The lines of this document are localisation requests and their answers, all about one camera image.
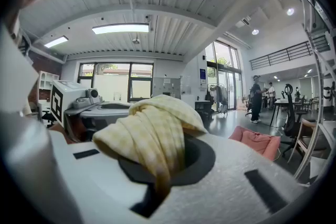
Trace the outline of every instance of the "window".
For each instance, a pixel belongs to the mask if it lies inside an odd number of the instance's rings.
[[[243,96],[238,51],[220,41],[211,43],[206,49],[209,91],[219,84],[227,89],[228,108],[236,109],[238,99]]]
[[[96,88],[104,101],[136,102],[152,95],[153,65],[139,63],[83,63],[78,83]]]
[[[92,88],[93,71],[95,69],[94,63],[84,63],[80,65],[77,82],[83,84],[88,88]]]
[[[133,63],[131,68],[131,86],[129,102],[150,98],[152,95],[153,65]]]
[[[214,53],[214,47],[213,47],[212,43],[205,48],[205,55],[206,55],[206,60],[207,61],[209,61],[209,62],[216,62],[215,53]]]
[[[229,47],[220,44],[218,42],[214,42],[214,45],[215,45],[217,63],[221,63],[223,65],[232,67]]]
[[[240,66],[238,65],[238,52],[237,52],[237,50],[231,48],[231,55],[232,55],[233,67],[240,69]]]
[[[98,63],[93,87],[104,101],[128,101],[129,63]]]
[[[95,67],[94,63],[87,63],[85,65],[82,65],[80,75],[82,77],[92,77],[94,67]]]

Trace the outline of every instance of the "railing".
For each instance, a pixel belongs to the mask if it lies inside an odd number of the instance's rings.
[[[324,35],[314,38],[313,42],[318,52],[330,50],[329,44]],[[288,47],[286,49],[278,50],[271,54],[250,60],[250,63],[252,70],[254,70],[258,68],[273,66],[282,62],[292,61],[310,55],[312,55],[312,50],[309,46],[308,41],[305,41]]]

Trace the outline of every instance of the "fluorescent ceiling light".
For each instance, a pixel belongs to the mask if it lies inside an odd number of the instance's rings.
[[[55,45],[58,45],[58,44],[61,44],[65,41],[68,41],[69,39],[66,37],[66,36],[62,36],[60,38],[57,38],[49,43],[46,43],[44,46],[46,46],[47,48],[50,48],[52,46],[55,46]]]
[[[93,32],[98,34],[116,33],[116,32],[149,32],[149,24],[115,24],[103,25],[92,28]]]
[[[293,8],[289,8],[288,10],[287,10],[287,15],[288,16],[291,16],[291,15],[293,15],[294,14],[294,9]]]

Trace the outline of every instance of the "yellow cloth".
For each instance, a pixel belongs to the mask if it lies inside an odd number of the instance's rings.
[[[206,133],[199,114],[185,102],[159,95],[130,107],[120,118],[93,135],[118,154],[142,164],[156,177],[156,190],[184,168],[183,133]]]

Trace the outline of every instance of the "ceiling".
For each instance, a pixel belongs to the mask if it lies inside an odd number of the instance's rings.
[[[294,9],[294,14],[291,16],[287,15],[287,10],[290,8]],[[243,26],[237,27],[237,25],[234,25],[228,33],[236,36],[250,46],[256,47],[258,46],[258,42],[266,36],[273,35],[294,23],[302,23],[302,2],[300,0],[267,0],[245,17],[247,16],[250,18],[249,26],[243,24]],[[314,22],[316,23],[316,28],[313,32],[319,32],[324,28],[324,24],[318,15],[314,18]],[[259,34],[252,35],[251,32],[253,29],[258,29]]]
[[[277,81],[277,79],[275,79],[274,76],[276,76],[280,81],[291,80],[291,79],[302,79],[307,74],[309,69],[312,69],[312,71],[308,74],[307,78],[317,76],[316,65],[309,65],[309,66],[279,71],[275,73],[265,74],[265,75],[260,76],[259,80],[263,82],[275,82]]]
[[[60,54],[139,51],[183,56],[189,61],[225,31],[252,42],[250,29],[232,27],[247,14],[267,29],[273,18],[298,0],[40,0],[20,13],[21,26],[43,45],[60,36],[69,40],[52,47]],[[115,23],[149,23],[149,33],[95,35],[92,27]],[[141,43],[134,45],[132,40]]]

